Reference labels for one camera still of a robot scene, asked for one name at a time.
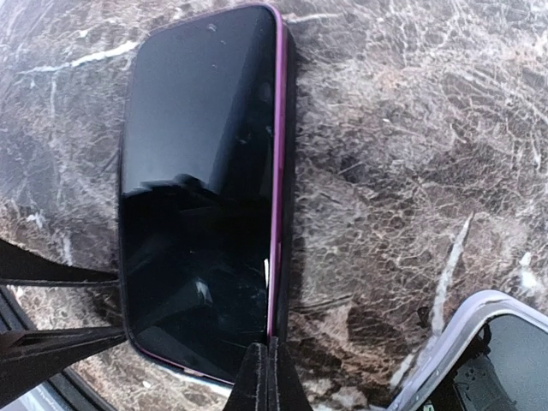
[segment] smartphone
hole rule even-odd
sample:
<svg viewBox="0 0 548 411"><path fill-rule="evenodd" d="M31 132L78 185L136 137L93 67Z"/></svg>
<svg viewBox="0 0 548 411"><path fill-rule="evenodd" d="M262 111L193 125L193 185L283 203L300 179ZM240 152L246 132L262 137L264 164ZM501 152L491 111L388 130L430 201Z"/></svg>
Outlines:
<svg viewBox="0 0 548 411"><path fill-rule="evenodd" d="M134 60L120 162L122 308L151 360L233 384L284 337L295 43L267 5L154 33Z"/></svg>
<svg viewBox="0 0 548 411"><path fill-rule="evenodd" d="M541 411L548 404L548 317L492 290L456 311L389 411Z"/></svg>

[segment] silver metal frame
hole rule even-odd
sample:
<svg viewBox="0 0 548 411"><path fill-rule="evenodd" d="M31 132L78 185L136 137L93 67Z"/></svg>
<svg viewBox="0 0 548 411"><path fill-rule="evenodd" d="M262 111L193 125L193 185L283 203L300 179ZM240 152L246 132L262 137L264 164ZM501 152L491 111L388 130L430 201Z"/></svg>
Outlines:
<svg viewBox="0 0 548 411"><path fill-rule="evenodd" d="M480 291L466 299L428 355L426 363L409 379L387 411L416 411L489 319L513 315L548 333L548 317L504 293Z"/></svg>

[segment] purple phone case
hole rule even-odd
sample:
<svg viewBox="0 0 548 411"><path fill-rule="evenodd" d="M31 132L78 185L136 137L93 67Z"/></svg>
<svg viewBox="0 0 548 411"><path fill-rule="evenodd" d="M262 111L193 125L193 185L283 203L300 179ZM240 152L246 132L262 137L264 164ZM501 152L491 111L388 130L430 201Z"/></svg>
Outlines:
<svg viewBox="0 0 548 411"><path fill-rule="evenodd" d="M272 208L271 208L271 249L270 249L270 267L268 282L268 308L266 315L266 335L267 338L276 336L282 339L285 336L285 327L287 322L287 287L289 280L287 276L281 278L282 271L289 271L289 255L291 246L290 223L292 218L291 201L293 197L293 174L295 159L293 153L286 153L286 134L290 134L291 141L289 145L293 147L293 134L295 127L295 72L288 72L288 54L289 44L291 44L290 59L295 60L294 42L291 38L288 28L283 24L280 13L269 4L250 3L237 6L230 9L223 9L211 13L205 13L180 21L178 24L184 24L189 21L221 14L234 9L245 7L265 7L276 20L276 85L275 85L275 104L274 104L274 153L272 166ZM290 87L288 90L288 77L290 77ZM122 286L122 298L125 299L125 287ZM181 366L164 357L155 355L143 349L128 332L128 340L147 357L156 360L160 364L168 364L176 369L184 371L186 374L196 378L205 378L222 384L232 384L220 378L206 375L186 366Z"/></svg>

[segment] white marble vein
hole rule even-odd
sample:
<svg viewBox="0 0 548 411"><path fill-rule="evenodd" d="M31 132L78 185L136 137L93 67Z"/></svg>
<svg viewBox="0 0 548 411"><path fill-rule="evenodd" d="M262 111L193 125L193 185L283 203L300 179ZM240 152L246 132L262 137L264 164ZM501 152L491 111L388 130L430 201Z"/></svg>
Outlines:
<svg viewBox="0 0 548 411"><path fill-rule="evenodd" d="M531 253L526 252L520 259L521 286L527 290L534 290L539 286L539 280L531 270Z"/></svg>
<svg viewBox="0 0 548 411"><path fill-rule="evenodd" d="M39 229L44 228L45 220L44 220L44 216L42 215L42 213L40 211L35 212L34 214L31 214L30 216L28 216L27 221L28 222L31 222L31 221L35 222Z"/></svg>
<svg viewBox="0 0 548 411"><path fill-rule="evenodd" d="M453 244L449 258L447 259L447 264L439 276L436 297L434 298L434 305L432 307L432 334L437 337L439 337L444 330L444 304L447 297L447 289L451 284L453 272L455 272L456 265L464 251L464 240L468 235L470 222L473 218L474 214L471 213L462 225L461 232L455 238L455 243Z"/></svg>
<svg viewBox="0 0 548 411"><path fill-rule="evenodd" d="M117 46L114 49L106 50L106 51L98 51L96 53L88 54L87 56L83 56L80 58L77 58L76 60L73 60L71 62L66 62L63 64L60 64L58 66L37 66L34 68L31 68L30 70L21 71L20 74L31 74L31 73L55 73L62 69L69 69L69 68L75 68L79 67L82 64L90 63L90 62L98 62L101 60L105 60L107 58L117 57L121 56L134 48L136 48L139 45L136 41L127 41L123 43L122 45Z"/></svg>
<svg viewBox="0 0 548 411"><path fill-rule="evenodd" d="M314 20L323 20L323 19L335 19L340 17L338 13L314 13L313 15L296 15L295 13L289 13L284 15L283 19L288 23L302 23L304 21L314 21Z"/></svg>
<svg viewBox="0 0 548 411"><path fill-rule="evenodd" d="M61 257L63 258L63 263L72 265L74 263L72 258L72 241L68 235L63 235L62 241L63 249L61 250Z"/></svg>
<svg viewBox="0 0 548 411"><path fill-rule="evenodd" d="M407 357L402 361L402 364L400 364L400 367L394 372L394 375L392 375L392 378L390 379L390 387L391 389L397 388L397 386L400 384L400 382L403 379L403 376L407 373L409 368L413 365L413 360L415 357L415 352L408 354Z"/></svg>
<svg viewBox="0 0 548 411"><path fill-rule="evenodd" d="M50 117L51 120L55 118L55 92L57 91L56 76L51 77L51 91L50 91Z"/></svg>

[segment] marble surface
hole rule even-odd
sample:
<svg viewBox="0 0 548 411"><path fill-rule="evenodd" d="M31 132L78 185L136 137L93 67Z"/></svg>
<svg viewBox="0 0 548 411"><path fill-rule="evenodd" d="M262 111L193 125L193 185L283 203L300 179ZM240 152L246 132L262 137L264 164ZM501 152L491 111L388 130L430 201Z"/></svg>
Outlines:
<svg viewBox="0 0 548 411"><path fill-rule="evenodd" d="M128 69L225 0L0 0L0 236L116 269ZM548 313L546 0L279 0L299 52L289 344L317 410L385 407L458 305ZM43 328L117 322L116 291L15 289ZM224 392L127 345L75 366L122 410Z"/></svg>

